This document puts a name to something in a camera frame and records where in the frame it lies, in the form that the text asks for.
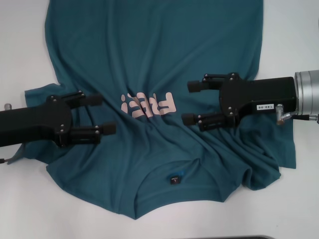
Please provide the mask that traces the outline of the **teal t-shirt with pink print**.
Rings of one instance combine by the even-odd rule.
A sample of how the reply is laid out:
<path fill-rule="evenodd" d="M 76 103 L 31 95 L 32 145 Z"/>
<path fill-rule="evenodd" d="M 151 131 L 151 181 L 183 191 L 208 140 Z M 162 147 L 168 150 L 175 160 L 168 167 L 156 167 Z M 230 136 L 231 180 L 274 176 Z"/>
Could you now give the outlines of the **teal t-shirt with pink print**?
<path fill-rule="evenodd" d="M 218 92 L 189 93 L 206 73 L 259 69 L 263 0 L 50 0 L 45 40 L 58 84 L 25 92 L 34 107 L 52 95 L 100 93 L 103 104 L 73 111 L 76 126 L 116 122 L 97 145 L 28 143 L 64 191 L 138 219 L 177 202 L 225 201 L 295 168 L 293 123 L 245 117 L 238 128 L 201 132 L 183 113 L 218 110 Z"/>

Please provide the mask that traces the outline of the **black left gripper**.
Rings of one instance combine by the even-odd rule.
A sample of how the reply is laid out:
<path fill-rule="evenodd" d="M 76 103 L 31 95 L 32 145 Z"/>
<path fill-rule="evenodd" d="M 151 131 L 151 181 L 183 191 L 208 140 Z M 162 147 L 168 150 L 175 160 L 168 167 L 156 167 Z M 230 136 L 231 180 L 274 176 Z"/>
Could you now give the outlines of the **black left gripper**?
<path fill-rule="evenodd" d="M 52 140 L 58 146 L 99 144 L 101 138 L 116 133 L 115 123 L 73 127 L 71 109 L 99 106 L 100 94 L 70 93 L 29 108 L 0 112 L 0 147 L 38 140 Z"/>

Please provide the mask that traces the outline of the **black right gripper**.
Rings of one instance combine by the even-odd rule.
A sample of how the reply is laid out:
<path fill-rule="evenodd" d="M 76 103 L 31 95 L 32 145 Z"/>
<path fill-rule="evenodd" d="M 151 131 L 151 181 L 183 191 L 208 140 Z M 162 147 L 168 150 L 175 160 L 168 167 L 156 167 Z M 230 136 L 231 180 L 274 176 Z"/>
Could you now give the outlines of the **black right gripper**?
<path fill-rule="evenodd" d="M 219 90 L 222 113 L 182 114 L 185 126 L 197 125 L 200 131 L 238 126 L 248 115 L 272 114 L 282 105 L 284 113 L 297 109 L 297 93 L 293 77 L 247 81 L 238 74 L 205 74 L 201 80 L 187 82 L 190 93 Z"/>

